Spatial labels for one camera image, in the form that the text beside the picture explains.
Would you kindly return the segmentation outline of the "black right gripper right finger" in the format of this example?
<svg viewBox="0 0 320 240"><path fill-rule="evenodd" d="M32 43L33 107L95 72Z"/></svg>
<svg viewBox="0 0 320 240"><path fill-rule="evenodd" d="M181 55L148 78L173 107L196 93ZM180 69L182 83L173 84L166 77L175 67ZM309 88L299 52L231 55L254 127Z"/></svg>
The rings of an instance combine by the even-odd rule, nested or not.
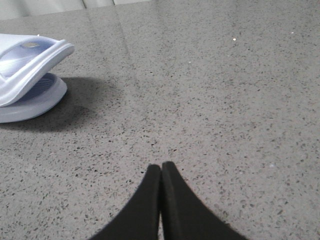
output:
<svg viewBox="0 0 320 240"><path fill-rule="evenodd" d="M161 214L166 240L244 240L194 194L176 165L162 164Z"/></svg>

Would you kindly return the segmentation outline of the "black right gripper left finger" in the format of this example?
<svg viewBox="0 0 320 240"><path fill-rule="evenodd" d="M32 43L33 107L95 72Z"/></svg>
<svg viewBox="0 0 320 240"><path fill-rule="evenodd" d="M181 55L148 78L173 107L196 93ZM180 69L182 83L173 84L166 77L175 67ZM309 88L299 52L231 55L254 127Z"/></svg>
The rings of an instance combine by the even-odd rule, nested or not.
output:
<svg viewBox="0 0 320 240"><path fill-rule="evenodd" d="M160 167L148 166L136 192L93 240L157 240L159 230Z"/></svg>

